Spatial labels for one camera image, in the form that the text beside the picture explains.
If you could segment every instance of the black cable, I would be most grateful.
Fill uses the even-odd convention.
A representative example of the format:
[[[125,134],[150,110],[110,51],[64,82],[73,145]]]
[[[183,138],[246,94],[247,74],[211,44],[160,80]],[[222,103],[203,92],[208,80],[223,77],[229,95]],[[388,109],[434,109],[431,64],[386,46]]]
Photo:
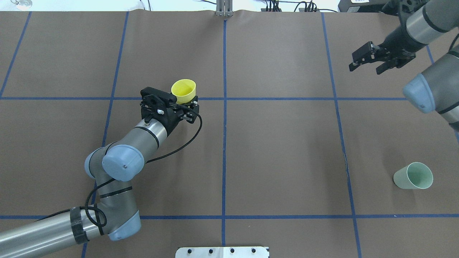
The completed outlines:
[[[309,2],[308,10],[305,9],[304,11],[312,12],[316,8],[317,8],[317,5],[311,1],[311,2]]]
[[[199,0],[199,1],[201,1],[201,2],[206,2],[206,3],[211,3],[211,4],[214,4],[214,5],[217,4],[217,3],[214,3],[214,2],[211,2],[211,1],[207,1],[207,0]]]
[[[102,214],[102,216],[104,217],[104,220],[107,219],[107,217],[105,216],[105,213],[104,213],[102,210],[100,210],[99,208],[94,208],[94,207],[92,207],[92,206],[89,206],[88,209],[91,210],[91,211],[95,211],[95,212],[98,212],[98,213]],[[56,216],[56,215],[59,215],[59,214],[62,214],[62,213],[66,213],[66,212],[69,212],[70,210],[71,210],[71,209],[59,211],[59,212],[53,213],[53,214],[51,214],[51,215],[48,215],[48,216],[46,216],[46,217],[44,217],[44,218],[38,219],[37,221],[40,221],[40,220],[43,220],[43,219],[48,219],[48,218],[54,217],[54,216]]]
[[[100,210],[100,213],[101,213],[102,216],[104,217],[104,223],[101,224],[101,223],[98,223],[97,221],[95,221],[95,220],[91,217],[91,215],[89,214],[89,210],[90,210],[90,208],[89,208],[89,206],[88,206],[88,205],[89,205],[89,200],[91,199],[92,195],[93,195],[98,189],[100,189],[100,188],[106,186],[107,184],[109,184],[109,183],[111,183],[111,182],[113,182],[113,181],[115,181],[114,178],[112,178],[112,179],[108,180],[107,182],[105,182],[105,183],[103,183],[103,184],[101,184],[101,185],[98,185],[96,188],[94,188],[94,189],[89,193],[88,198],[86,198],[86,202],[84,203],[84,207],[83,207],[83,208],[84,208],[84,212],[86,213],[86,216],[88,217],[89,221],[90,221],[92,224],[96,225],[97,227],[103,227],[103,226],[107,225],[107,217],[105,216],[104,212]]]
[[[300,4],[304,3],[304,9],[306,9],[308,7],[308,3],[306,3],[305,1],[301,1],[297,4],[297,6],[295,7],[295,10],[293,10],[293,12],[296,12],[297,11],[297,8],[298,6],[300,6]]]
[[[277,1],[277,2],[280,2],[280,3],[293,3],[293,4],[301,3],[301,2],[291,2],[291,1]]]
[[[332,10],[332,9],[315,9],[314,11],[334,11],[334,12],[338,12],[338,11],[335,11],[335,10]]]
[[[89,206],[89,199],[91,198],[91,196],[92,196],[99,188],[104,187],[104,186],[106,186],[107,184],[109,184],[109,183],[111,183],[111,182],[113,182],[113,181],[115,181],[115,179],[112,178],[112,179],[108,180],[107,182],[105,182],[105,183],[99,185],[98,187],[94,188],[94,189],[91,191],[91,193],[89,193],[89,196],[88,196],[88,198],[86,199],[86,202],[84,203],[84,206],[80,206],[80,207],[79,207],[80,209],[84,209],[84,211],[85,211],[85,213],[86,213],[86,216],[87,216],[88,219],[91,221],[91,223],[94,224],[94,225],[96,225],[96,226],[98,226],[98,227],[104,227],[105,225],[107,225],[107,216],[105,215],[105,213],[104,213],[101,209]],[[96,222],[95,220],[93,220],[92,217],[91,217],[91,215],[89,214],[89,210],[92,210],[92,211],[94,211],[94,212],[100,213],[100,214],[102,215],[102,217],[104,217],[104,223],[101,224],[101,223],[98,223],[98,222]],[[51,217],[54,217],[54,216],[56,216],[56,215],[59,215],[59,214],[62,214],[62,213],[66,213],[66,212],[69,212],[69,211],[70,211],[70,209],[63,210],[63,211],[59,211],[59,212],[53,213],[53,214],[51,214],[51,215],[48,215],[48,216],[46,216],[46,217],[44,217],[44,218],[41,218],[41,219],[39,219],[39,220],[48,219],[48,218],[51,218]]]
[[[456,37],[453,39],[453,41],[451,42],[451,45],[449,46],[449,50],[448,51],[451,51],[453,48],[454,48],[454,45],[456,44],[456,41],[459,39],[459,33],[456,35]]]
[[[165,157],[168,157],[168,156],[171,156],[172,154],[174,153],[177,153],[179,152],[180,150],[182,150],[183,148],[187,147],[199,134],[199,132],[201,131],[201,128],[202,128],[202,118],[199,114],[197,114],[196,112],[194,112],[191,108],[187,108],[187,107],[183,107],[185,110],[188,110],[189,112],[195,114],[198,118],[199,118],[199,128],[198,130],[196,131],[195,135],[193,136],[193,138],[191,138],[191,140],[189,140],[187,143],[185,143],[183,146],[181,146],[180,148],[178,148],[177,150],[173,151],[173,152],[170,152],[166,155],[163,155],[161,157],[157,157],[157,158],[154,158],[154,159],[151,159],[149,161],[147,161],[146,163],[150,163],[150,162],[153,162],[153,161],[156,161],[156,160],[160,160],[162,158],[165,158]]]

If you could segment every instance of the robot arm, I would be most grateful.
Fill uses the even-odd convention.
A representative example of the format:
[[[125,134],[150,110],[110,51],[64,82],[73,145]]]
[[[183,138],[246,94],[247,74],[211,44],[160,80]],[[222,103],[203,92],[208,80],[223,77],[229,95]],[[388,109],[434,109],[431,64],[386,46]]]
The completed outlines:
[[[416,57],[416,52],[459,26],[459,2],[456,0],[399,0],[397,13],[400,26],[390,33],[383,43],[367,42],[353,52],[352,72],[360,65],[384,62],[376,73],[394,67],[401,68]],[[383,8],[394,13],[394,8]]]
[[[86,205],[0,232],[0,258],[40,257],[105,234],[117,241],[140,230],[139,210],[130,180],[151,161],[148,158],[180,121],[194,123],[196,117],[201,119],[197,96],[187,103],[177,103],[173,94],[150,87],[143,89],[141,95],[142,120],[120,141],[99,148],[86,158],[85,171],[98,185],[88,196]],[[96,190],[100,202],[89,206]]]
[[[400,26],[383,43],[374,45],[370,41],[355,51],[349,64],[351,72],[362,64],[378,61],[384,63],[376,69],[377,74],[401,68],[416,57],[417,51],[459,26],[457,0],[391,0],[383,11],[398,13]],[[423,113],[437,111],[456,131],[459,131],[458,53],[459,47],[451,49],[403,89],[416,108]]]

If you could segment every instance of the grid line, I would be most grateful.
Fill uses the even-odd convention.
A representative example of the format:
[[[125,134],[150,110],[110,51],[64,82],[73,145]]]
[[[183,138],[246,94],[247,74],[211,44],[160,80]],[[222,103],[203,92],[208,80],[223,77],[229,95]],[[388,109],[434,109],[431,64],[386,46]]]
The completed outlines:
[[[226,245],[226,20],[223,20],[223,158],[222,158],[222,246]]]
[[[141,97],[0,97],[0,100],[45,100],[45,101],[140,101]],[[202,101],[406,101],[406,98],[391,97],[200,97]]]
[[[13,58],[11,59],[10,66],[8,67],[8,71],[6,71],[5,80],[3,80],[3,84],[0,89],[0,98],[2,97],[3,92],[5,91],[6,83],[8,82],[8,77],[10,76],[10,72],[13,69],[14,60],[16,59],[17,52],[19,51],[19,47],[21,46],[21,42],[22,42],[22,39],[24,38],[24,34],[26,33],[27,25],[30,21],[31,16],[32,16],[32,12],[30,11],[29,14],[27,15],[27,19],[24,24],[24,27],[22,28],[21,36],[19,37],[19,41],[17,42],[16,49],[14,50]]]
[[[113,107],[113,99],[115,97],[115,90],[116,90],[116,82],[118,80],[118,71],[119,71],[119,64],[121,62],[121,56],[123,54],[123,45],[124,45],[124,37],[126,35],[126,28],[128,25],[128,18],[129,18],[129,12],[126,12],[126,16],[124,18],[124,27],[123,27],[123,34],[121,36],[121,43],[119,46],[119,52],[118,52],[118,59],[116,63],[116,69],[115,69],[115,75],[113,77],[113,86],[112,86],[112,93],[110,95],[110,104],[108,105],[108,111],[107,111],[107,119],[105,122],[105,128],[104,128],[104,136],[102,137],[102,144],[101,147],[105,146],[105,142],[107,139],[107,132],[108,132],[108,126],[110,125],[110,116],[112,115],[112,107]],[[94,188],[97,187],[97,182],[94,182]],[[95,203],[95,194],[92,196],[91,204]],[[87,248],[88,243],[83,244],[83,249],[81,250],[81,258],[85,258],[86,256],[86,248]]]
[[[328,45],[328,36],[327,36],[327,28],[325,24],[325,15],[324,13],[321,13],[322,16],[322,26],[324,28],[324,39],[325,39],[325,48],[327,50],[327,59],[328,59],[328,68],[330,71],[330,79],[331,79],[331,86],[333,89],[333,97],[335,99],[335,110],[336,110],[336,119],[338,120],[338,129],[340,133],[340,139],[341,139],[341,149],[344,155],[344,162],[346,165],[346,174],[347,174],[347,190],[349,193],[349,201],[351,203],[351,212],[352,212],[352,221],[354,225],[354,235],[355,235],[355,242],[357,246],[357,254],[359,258],[362,258],[362,251],[360,248],[360,239],[358,236],[358,227],[357,227],[357,218],[355,216],[355,206],[354,206],[354,198],[352,194],[352,185],[351,185],[351,177],[349,175],[349,165],[347,163],[347,155],[346,155],[346,146],[344,144],[344,135],[342,131],[342,126],[341,126],[341,116],[340,116],[340,111],[339,111],[339,106],[338,106],[338,98],[336,94],[336,86],[335,86],[335,78],[333,76],[333,67],[331,65],[331,56],[330,56],[330,48]]]
[[[106,134],[108,130],[110,115],[111,115],[111,108],[114,100],[141,100],[140,97],[115,97],[115,88],[116,88],[116,81],[119,71],[119,64],[121,61],[122,55],[122,48],[123,48],[123,41],[125,37],[127,22],[129,12],[126,12],[126,18],[123,28],[123,35],[121,39],[120,50],[118,54],[118,61],[117,67],[115,71],[115,77],[113,81],[112,87],[112,94],[110,97],[3,97],[3,92],[5,90],[7,80],[9,74],[12,70],[16,55],[20,48],[22,39],[25,35],[27,25],[30,21],[32,12],[29,12],[27,20],[24,24],[24,28],[22,30],[21,36],[19,38],[18,44],[16,46],[15,52],[13,54],[10,66],[8,68],[7,74],[5,76],[2,88],[0,89],[0,100],[110,100],[108,112],[107,112],[107,120],[106,120],[106,127],[104,130],[104,137],[102,140],[102,146],[105,145],[106,141]],[[347,156],[346,156],[346,149],[344,145],[344,137],[342,133],[342,126],[341,126],[341,118],[339,115],[339,108],[338,108],[338,101],[406,101],[406,98],[386,98],[386,97],[374,97],[374,98],[357,98],[357,97],[337,97],[336,94],[336,87],[333,77],[333,71],[331,66],[331,57],[330,57],[330,49],[328,45],[328,38],[326,34],[326,25],[325,25],[325,17],[322,13],[322,23],[323,23],[323,30],[324,30],[324,37],[325,37],[325,45],[327,50],[327,57],[329,62],[329,69],[330,69],[330,78],[332,81],[332,88],[333,88],[333,97],[227,97],[226,91],[226,23],[227,21],[224,20],[224,37],[223,37],[223,73],[224,73],[224,96],[221,97],[202,97],[200,100],[206,101],[223,101],[224,102],[224,129],[223,129],[223,164],[222,164],[222,215],[180,215],[180,216],[141,216],[142,220],[183,220],[183,219],[219,219],[222,221],[222,245],[225,246],[225,220],[226,219],[353,219],[354,223],[354,233],[356,236],[356,244],[358,247],[358,254],[361,258],[361,251],[360,251],[360,243],[358,238],[358,228],[357,228],[357,220],[356,219],[397,219],[397,218],[459,218],[459,214],[452,213],[452,214],[355,214],[355,208],[353,204],[353,196],[352,196],[352,188],[351,188],[351,181],[349,176],[349,168],[347,164]],[[429,46],[426,46],[429,58],[431,63],[434,63],[431,50]],[[338,127],[340,131],[341,137],[341,146],[345,158],[346,164],[346,173],[348,178],[348,190],[349,190],[349,198],[351,202],[351,215],[226,215],[225,211],[225,195],[226,195],[226,115],[227,115],[227,101],[334,101],[336,107],[336,114],[338,120]],[[459,134],[455,133],[457,140],[459,142]],[[44,215],[0,215],[0,219],[40,219],[45,217]],[[86,252],[86,244],[83,246],[82,250],[82,258],[84,258]]]
[[[432,57],[432,52],[430,51],[430,47],[429,45],[425,46],[425,49],[427,49],[427,54],[429,55],[429,58],[431,60],[431,63],[435,63],[435,61],[433,61],[433,57]]]
[[[0,215],[0,219],[42,219],[45,215]],[[221,215],[142,215],[142,220],[218,219]],[[356,214],[357,219],[406,219],[406,218],[459,218],[459,213],[425,214]],[[341,215],[225,215],[225,219],[352,219],[351,214]]]

